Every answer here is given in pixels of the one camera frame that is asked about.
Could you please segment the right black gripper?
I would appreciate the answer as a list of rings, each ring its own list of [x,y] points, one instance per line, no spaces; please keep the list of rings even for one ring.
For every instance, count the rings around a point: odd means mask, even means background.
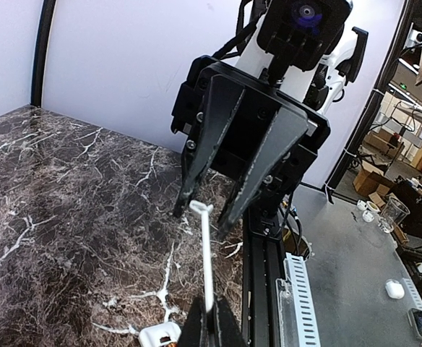
[[[193,60],[172,110],[171,130],[186,135],[181,217],[212,169],[234,186],[218,223],[223,238],[251,202],[277,202],[293,192],[330,135],[311,107],[211,56]]]

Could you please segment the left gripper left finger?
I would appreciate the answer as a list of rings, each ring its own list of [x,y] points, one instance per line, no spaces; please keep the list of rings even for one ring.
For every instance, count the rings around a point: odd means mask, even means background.
[[[180,347],[208,346],[207,312],[201,296],[194,298],[180,335]]]

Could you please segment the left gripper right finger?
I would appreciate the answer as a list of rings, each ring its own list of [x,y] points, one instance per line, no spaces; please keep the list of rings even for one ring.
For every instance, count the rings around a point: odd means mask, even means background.
[[[209,313],[209,346],[246,346],[236,318],[224,296],[215,298]]]

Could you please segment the white remote control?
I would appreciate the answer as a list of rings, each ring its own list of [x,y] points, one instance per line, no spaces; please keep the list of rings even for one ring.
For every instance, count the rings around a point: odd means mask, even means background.
[[[175,322],[164,322],[142,329],[138,339],[141,347],[175,346],[181,335],[181,328]]]

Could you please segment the white battery cover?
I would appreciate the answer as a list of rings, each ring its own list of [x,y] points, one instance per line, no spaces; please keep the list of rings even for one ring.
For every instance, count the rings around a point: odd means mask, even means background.
[[[189,208],[197,214],[201,220],[202,232],[202,259],[204,273],[204,306],[209,314],[214,306],[213,274],[212,274],[212,252],[210,245],[210,214],[213,205],[206,205],[203,202],[192,200]]]

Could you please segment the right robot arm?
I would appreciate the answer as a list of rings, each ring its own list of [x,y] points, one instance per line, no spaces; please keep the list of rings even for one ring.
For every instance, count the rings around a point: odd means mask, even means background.
[[[348,84],[360,71],[368,34],[345,29],[352,10],[350,1],[253,1],[250,22],[192,62],[172,110],[172,131],[187,136],[176,217],[211,169],[234,182],[221,235],[248,209],[277,215],[330,135],[326,73]]]

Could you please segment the open cardboard box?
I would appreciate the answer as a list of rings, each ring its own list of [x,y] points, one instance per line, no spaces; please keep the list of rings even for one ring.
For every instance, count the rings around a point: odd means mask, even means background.
[[[367,171],[363,168],[353,180],[353,187],[355,191],[362,197],[368,197],[370,194],[376,192],[380,186],[386,187],[388,192],[395,183],[375,171]]]

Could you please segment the clear glass beaker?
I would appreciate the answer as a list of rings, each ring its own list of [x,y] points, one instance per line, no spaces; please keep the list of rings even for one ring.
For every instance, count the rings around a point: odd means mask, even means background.
[[[391,196],[379,215],[378,227],[389,234],[409,215],[408,207],[398,198]]]

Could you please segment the white earbuds case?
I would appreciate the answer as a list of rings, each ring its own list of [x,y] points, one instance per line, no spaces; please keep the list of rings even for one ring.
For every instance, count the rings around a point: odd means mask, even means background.
[[[391,299],[399,300],[405,296],[405,289],[402,284],[393,279],[389,279],[384,284],[385,291]]]

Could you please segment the black front rail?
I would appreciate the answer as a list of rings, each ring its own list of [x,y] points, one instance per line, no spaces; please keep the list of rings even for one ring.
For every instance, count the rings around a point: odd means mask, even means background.
[[[242,335],[247,346],[280,346],[276,280],[285,277],[285,248],[278,217],[248,208],[243,246]]]

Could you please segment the right black frame post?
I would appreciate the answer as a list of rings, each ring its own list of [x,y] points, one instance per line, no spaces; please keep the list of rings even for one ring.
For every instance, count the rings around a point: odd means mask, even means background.
[[[384,59],[384,64],[376,78],[374,87],[371,89],[369,98],[362,110],[358,123],[353,129],[352,135],[346,142],[343,152],[336,162],[332,173],[328,176],[328,180],[325,181],[324,186],[322,187],[325,194],[328,196],[337,188],[341,178],[347,171],[350,162],[355,157],[358,146],[366,136],[372,121],[378,113],[379,106],[384,98],[385,87],[394,76],[397,70],[398,59],[402,56],[405,49],[405,42],[410,31],[412,16],[414,15],[418,3],[419,1],[403,2],[397,29],[394,32],[390,47]]]

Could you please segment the black frame post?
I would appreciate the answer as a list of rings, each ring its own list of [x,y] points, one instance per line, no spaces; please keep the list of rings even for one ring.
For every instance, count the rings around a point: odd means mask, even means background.
[[[35,107],[42,106],[46,57],[56,2],[57,0],[44,0],[42,3],[35,42],[30,90],[30,104]]]
[[[419,1],[403,2],[397,29],[394,32],[390,47],[384,59],[384,64],[376,78],[374,87],[371,89],[369,98],[362,110],[358,123],[353,129],[352,135],[346,142],[343,152],[336,162],[332,173],[328,176],[328,180],[325,181],[324,186],[322,187],[325,194],[328,196],[337,188],[341,178],[347,171],[350,162],[355,157],[358,146],[366,136],[372,121],[378,113],[379,106],[384,98],[385,87],[394,76],[397,70],[398,59],[402,56],[405,49],[405,42],[410,31],[412,16],[414,15],[418,3]]]

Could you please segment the left black frame post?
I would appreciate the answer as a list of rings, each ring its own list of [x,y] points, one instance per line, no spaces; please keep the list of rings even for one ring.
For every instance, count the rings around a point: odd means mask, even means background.
[[[42,106],[46,57],[56,2],[57,0],[44,0],[42,3],[35,42],[30,90],[30,104],[35,107]]]

